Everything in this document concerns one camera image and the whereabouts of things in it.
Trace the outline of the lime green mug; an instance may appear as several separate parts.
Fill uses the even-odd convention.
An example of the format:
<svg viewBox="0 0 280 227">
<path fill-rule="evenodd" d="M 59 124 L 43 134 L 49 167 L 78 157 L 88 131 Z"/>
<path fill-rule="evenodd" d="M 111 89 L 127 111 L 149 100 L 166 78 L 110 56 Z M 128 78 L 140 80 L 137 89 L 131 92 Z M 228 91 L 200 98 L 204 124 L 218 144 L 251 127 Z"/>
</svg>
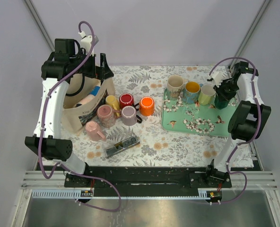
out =
<svg viewBox="0 0 280 227">
<path fill-rule="evenodd" d="M 199 94 L 198 102 L 200 105 L 209 104 L 213 97 L 215 96 L 216 91 L 213 88 L 213 85 L 206 84 L 201 87 L 201 91 Z"/>
</svg>

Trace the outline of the dark green mug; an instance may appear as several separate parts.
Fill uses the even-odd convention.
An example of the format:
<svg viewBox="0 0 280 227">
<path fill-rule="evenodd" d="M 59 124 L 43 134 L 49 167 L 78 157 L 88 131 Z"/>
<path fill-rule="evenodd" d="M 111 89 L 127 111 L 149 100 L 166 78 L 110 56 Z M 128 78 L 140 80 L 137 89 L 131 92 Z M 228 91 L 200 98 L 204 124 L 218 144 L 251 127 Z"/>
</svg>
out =
<svg viewBox="0 0 280 227">
<path fill-rule="evenodd" d="M 225 98 L 224 96 L 220 96 L 216 94 L 214 105 L 217 109 L 224 109 L 228 106 L 230 99 Z"/>
</svg>

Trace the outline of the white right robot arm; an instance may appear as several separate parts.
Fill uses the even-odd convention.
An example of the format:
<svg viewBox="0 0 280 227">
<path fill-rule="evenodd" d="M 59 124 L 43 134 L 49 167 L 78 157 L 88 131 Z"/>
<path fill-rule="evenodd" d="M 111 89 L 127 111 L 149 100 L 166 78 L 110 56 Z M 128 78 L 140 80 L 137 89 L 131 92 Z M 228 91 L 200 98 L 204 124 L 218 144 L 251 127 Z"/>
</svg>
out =
<svg viewBox="0 0 280 227">
<path fill-rule="evenodd" d="M 229 164 L 237 156 L 237 150 L 259 138 L 271 114 L 271 107 L 264 104 L 259 94 L 256 67 L 246 58 L 238 57 L 238 60 L 228 79 L 213 71 L 209 73 L 208 81 L 215 83 L 216 108 L 226 107 L 236 94 L 240 102 L 229 121 L 225 146 L 203 174 L 203 182 L 208 187 L 224 186 L 230 181 Z"/>
</svg>

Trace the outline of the blue butterfly mug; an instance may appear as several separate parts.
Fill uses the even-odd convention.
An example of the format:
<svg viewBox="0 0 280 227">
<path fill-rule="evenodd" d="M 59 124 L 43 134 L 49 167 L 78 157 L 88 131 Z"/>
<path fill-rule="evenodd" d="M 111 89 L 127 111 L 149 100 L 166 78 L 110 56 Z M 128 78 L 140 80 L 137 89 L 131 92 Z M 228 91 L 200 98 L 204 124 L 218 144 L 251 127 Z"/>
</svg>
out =
<svg viewBox="0 0 280 227">
<path fill-rule="evenodd" d="M 188 105 L 194 104 L 198 100 L 202 86 L 203 84 L 198 84 L 193 81 L 187 82 L 183 89 L 182 101 Z"/>
</svg>

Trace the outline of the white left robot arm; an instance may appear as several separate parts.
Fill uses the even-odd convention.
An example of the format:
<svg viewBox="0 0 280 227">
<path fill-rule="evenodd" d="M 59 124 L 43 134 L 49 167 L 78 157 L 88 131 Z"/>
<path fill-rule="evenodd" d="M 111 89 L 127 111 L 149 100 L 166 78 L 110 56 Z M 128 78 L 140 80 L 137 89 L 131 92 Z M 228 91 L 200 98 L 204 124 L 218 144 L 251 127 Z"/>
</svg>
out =
<svg viewBox="0 0 280 227">
<path fill-rule="evenodd" d="M 56 39 L 55 50 L 41 66 L 43 97 L 36 128 L 25 138 L 25 145 L 42 159 L 52 160 L 75 175 L 81 187 L 91 183 L 86 163 L 73 152 L 71 140 L 61 137 L 61 127 L 76 133 L 97 115 L 108 95 L 115 94 L 114 74 L 100 54 L 95 63 L 96 36 Z"/>
</svg>

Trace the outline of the beige floral mug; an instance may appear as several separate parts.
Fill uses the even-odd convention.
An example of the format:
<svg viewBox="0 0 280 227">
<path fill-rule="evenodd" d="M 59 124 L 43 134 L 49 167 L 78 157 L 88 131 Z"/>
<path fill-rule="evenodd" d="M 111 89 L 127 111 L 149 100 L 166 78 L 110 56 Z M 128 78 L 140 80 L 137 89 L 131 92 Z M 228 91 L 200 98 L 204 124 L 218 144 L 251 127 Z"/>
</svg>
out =
<svg viewBox="0 0 280 227">
<path fill-rule="evenodd" d="M 179 75 L 171 75 L 167 81 L 167 97 L 170 100 L 177 100 L 179 98 L 182 89 L 184 88 L 184 84 L 188 82 L 188 79 L 184 79 Z"/>
</svg>

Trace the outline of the pink round mug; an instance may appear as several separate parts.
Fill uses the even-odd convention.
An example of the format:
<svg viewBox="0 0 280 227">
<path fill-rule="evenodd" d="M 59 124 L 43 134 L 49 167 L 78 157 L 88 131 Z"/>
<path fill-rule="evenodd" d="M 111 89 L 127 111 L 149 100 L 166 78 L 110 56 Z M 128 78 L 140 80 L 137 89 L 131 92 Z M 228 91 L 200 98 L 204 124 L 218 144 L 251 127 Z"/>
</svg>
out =
<svg viewBox="0 0 280 227">
<path fill-rule="evenodd" d="M 111 128 L 115 125 L 116 119 L 121 116 L 121 111 L 113 109 L 110 105 L 101 105 L 97 110 L 97 116 L 101 125 Z"/>
</svg>

